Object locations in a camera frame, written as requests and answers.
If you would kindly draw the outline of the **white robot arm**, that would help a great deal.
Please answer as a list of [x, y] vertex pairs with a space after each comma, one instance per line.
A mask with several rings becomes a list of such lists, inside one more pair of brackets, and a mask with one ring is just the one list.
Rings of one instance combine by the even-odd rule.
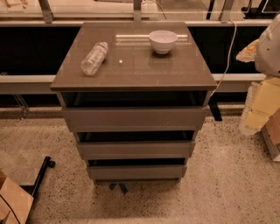
[[259, 39], [241, 50], [236, 59], [254, 61], [255, 69], [266, 75], [261, 83], [251, 83], [241, 115], [240, 132], [251, 136], [280, 109], [280, 15], [274, 18]]

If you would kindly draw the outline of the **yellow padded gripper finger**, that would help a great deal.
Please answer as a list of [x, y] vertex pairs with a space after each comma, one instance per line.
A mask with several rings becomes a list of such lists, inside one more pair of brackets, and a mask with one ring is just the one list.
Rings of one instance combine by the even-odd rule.
[[240, 132], [245, 136], [254, 135], [279, 109], [280, 79], [273, 77], [260, 83], [252, 82], [241, 115]]

